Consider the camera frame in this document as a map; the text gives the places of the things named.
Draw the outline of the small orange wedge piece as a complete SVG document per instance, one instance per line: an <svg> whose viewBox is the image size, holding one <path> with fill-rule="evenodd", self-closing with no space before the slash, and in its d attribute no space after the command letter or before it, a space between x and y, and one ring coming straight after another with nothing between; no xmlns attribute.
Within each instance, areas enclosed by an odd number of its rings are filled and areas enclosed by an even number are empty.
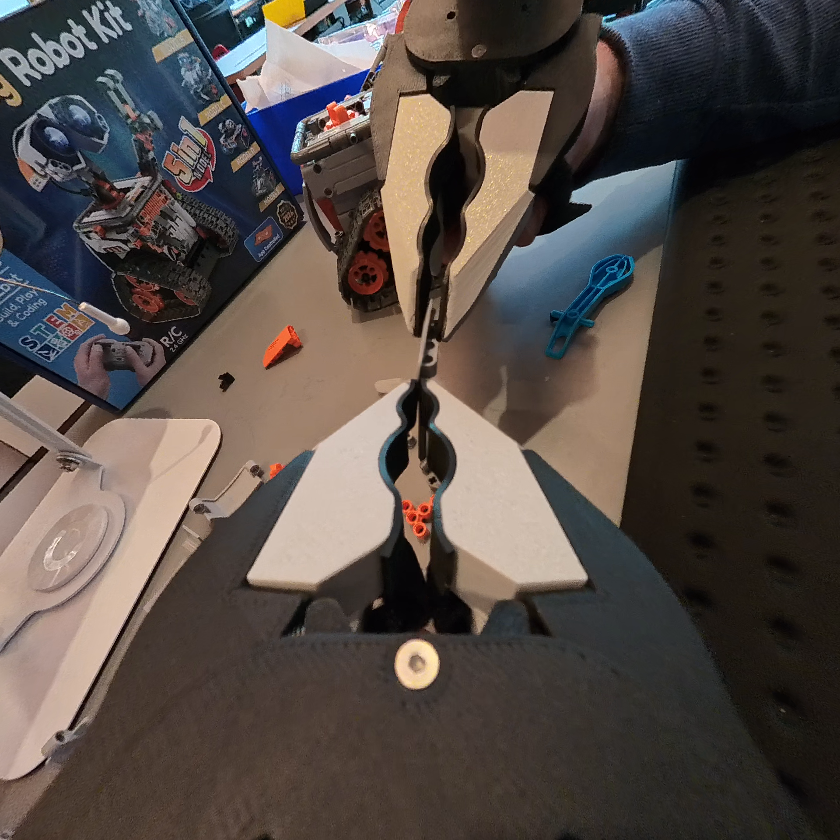
<svg viewBox="0 0 840 840"><path fill-rule="evenodd" d="M266 347L262 356L262 365L265 370L268 370L301 348L301 338L294 327L288 324Z"/></svg>

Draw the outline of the blue plastic brick separator tool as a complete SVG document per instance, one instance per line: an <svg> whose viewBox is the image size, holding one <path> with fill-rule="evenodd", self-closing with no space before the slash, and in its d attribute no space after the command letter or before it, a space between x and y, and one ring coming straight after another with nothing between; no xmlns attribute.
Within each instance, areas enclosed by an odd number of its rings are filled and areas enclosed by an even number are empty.
<svg viewBox="0 0 840 840"><path fill-rule="evenodd" d="M595 325L596 311L609 298L625 291L632 283L635 260L630 255L609 255L595 262L588 280L572 302L562 310L552 310L549 323L552 332L544 355L562 359L575 335Z"/></svg>

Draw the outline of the light grey bracket piece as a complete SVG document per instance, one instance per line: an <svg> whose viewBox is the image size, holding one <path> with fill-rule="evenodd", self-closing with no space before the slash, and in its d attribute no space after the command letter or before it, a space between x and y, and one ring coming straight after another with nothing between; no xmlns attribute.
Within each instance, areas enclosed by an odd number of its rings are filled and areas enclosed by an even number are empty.
<svg viewBox="0 0 840 840"><path fill-rule="evenodd" d="M229 518L264 484L264 477L265 471L249 460L217 496L195 497L189 502L189 510L209 522Z"/></svg>

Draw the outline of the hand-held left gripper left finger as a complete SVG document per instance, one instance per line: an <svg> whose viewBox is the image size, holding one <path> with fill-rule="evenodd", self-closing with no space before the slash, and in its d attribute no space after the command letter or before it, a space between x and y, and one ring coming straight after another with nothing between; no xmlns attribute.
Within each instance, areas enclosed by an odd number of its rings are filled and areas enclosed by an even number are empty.
<svg viewBox="0 0 840 840"><path fill-rule="evenodd" d="M335 600L348 615L381 597L374 627L421 626L421 569L396 479L408 466L416 383L399 384L315 447L246 580Z"/></svg>

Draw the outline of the small grey two-hole connector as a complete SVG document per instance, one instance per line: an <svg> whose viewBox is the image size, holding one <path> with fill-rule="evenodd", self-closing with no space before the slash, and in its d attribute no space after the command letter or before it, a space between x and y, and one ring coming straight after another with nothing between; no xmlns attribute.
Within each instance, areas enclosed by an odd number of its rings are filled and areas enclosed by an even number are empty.
<svg viewBox="0 0 840 840"><path fill-rule="evenodd" d="M417 380L435 377L438 368L438 312L439 304L430 302L423 321Z"/></svg>

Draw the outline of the blue plastic bin with bags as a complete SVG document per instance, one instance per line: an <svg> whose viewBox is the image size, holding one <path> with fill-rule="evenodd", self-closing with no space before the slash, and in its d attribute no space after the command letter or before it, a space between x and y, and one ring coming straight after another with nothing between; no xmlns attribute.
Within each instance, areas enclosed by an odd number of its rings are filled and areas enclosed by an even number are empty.
<svg viewBox="0 0 840 840"><path fill-rule="evenodd" d="M333 101L358 93L368 70L330 82L302 94L270 104L263 91L260 77L249 77L239 82L248 105L250 124L261 142L261 147L274 162L282 180L293 195L301 194L302 178L299 164L291 161L291 146L298 123L326 108Z"/></svg>

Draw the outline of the black long axle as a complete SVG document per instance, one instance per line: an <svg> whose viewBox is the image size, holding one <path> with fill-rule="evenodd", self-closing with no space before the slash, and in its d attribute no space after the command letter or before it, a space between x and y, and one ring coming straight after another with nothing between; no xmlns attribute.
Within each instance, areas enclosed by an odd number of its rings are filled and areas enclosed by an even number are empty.
<svg viewBox="0 0 840 840"><path fill-rule="evenodd" d="M439 304L440 310L440 295L433 293L427 303L430 302ZM418 381L416 377L416 394L417 394L417 424L416 424L416 449L421 471L426 477L433 474L432 468L428 464L429 453L429 432L428 425L433 411L432 396L428 390L428 383L431 379Z"/></svg>

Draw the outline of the dark blue robot kit box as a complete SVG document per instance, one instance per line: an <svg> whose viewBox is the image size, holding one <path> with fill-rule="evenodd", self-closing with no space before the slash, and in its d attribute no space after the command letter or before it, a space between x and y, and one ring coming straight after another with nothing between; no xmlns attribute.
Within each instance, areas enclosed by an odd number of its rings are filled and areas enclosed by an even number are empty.
<svg viewBox="0 0 840 840"><path fill-rule="evenodd" d="M303 224L180 2L1 23L2 351L134 403Z"/></svg>

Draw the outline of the wooden book stand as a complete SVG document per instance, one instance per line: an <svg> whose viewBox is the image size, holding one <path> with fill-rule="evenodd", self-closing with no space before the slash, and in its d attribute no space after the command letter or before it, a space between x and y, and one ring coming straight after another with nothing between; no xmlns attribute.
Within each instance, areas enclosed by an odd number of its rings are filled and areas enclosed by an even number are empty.
<svg viewBox="0 0 840 840"><path fill-rule="evenodd" d="M222 442L211 419L121 418L84 445L2 395L62 475L2 553L2 780L70 727Z"/></svg>

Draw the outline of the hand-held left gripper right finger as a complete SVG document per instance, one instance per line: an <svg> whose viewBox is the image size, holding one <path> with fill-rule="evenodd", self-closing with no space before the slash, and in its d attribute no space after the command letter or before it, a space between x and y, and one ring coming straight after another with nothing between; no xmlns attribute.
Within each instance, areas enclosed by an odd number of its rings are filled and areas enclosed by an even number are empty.
<svg viewBox="0 0 840 840"><path fill-rule="evenodd" d="M524 450L427 381L433 470L434 580L486 616L498 602L578 591L589 576Z"/></svg>

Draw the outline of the grey orange tracked toy robot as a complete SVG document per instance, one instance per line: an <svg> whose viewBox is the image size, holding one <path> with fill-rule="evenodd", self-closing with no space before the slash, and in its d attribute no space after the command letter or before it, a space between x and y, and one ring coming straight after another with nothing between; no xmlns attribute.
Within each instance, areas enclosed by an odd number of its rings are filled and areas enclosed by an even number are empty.
<svg viewBox="0 0 840 840"><path fill-rule="evenodd" d="M290 159L309 219L335 254L339 293L363 314L398 302L371 133L372 87L301 120Z"/></svg>

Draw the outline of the crumpled clear plastic bags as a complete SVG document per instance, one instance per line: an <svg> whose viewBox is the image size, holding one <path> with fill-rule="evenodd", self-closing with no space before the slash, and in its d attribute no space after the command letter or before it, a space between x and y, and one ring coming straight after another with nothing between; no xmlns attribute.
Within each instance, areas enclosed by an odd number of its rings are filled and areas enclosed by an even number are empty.
<svg viewBox="0 0 840 840"><path fill-rule="evenodd" d="M391 9L315 42L267 23L261 35L218 58L217 68L238 84L247 111L266 109L368 71L396 20Z"/></svg>

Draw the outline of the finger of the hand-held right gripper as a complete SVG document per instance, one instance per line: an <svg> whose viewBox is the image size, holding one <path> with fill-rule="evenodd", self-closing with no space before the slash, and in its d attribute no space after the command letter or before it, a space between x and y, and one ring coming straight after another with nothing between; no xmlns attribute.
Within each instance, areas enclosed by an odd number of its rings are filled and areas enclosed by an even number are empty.
<svg viewBox="0 0 840 840"><path fill-rule="evenodd" d="M530 214L530 182L554 93L522 90L487 110L476 136L478 180L460 215L439 338L450 339L497 274Z"/></svg>
<svg viewBox="0 0 840 840"><path fill-rule="evenodd" d="M430 182L452 131L451 112L431 94L400 98L381 199L398 301L416 336L424 324L441 228Z"/></svg>

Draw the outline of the orange three-hole connector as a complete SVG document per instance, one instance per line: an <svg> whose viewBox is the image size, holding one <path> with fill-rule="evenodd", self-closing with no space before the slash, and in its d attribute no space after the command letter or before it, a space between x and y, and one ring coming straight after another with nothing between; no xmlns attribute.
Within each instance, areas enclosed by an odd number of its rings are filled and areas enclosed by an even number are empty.
<svg viewBox="0 0 840 840"><path fill-rule="evenodd" d="M402 499L402 515L408 532L421 543L431 536L433 514L434 496L417 504L408 498Z"/></svg>

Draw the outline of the person's right forearm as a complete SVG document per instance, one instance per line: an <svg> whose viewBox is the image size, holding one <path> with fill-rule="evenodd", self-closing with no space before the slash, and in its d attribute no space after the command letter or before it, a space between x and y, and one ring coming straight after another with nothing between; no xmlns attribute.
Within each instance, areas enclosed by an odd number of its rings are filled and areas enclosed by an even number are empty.
<svg viewBox="0 0 840 840"><path fill-rule="evenodd" d="M623 89L588 179L838 127L838 2L663 2L602 40Z"/></svg>

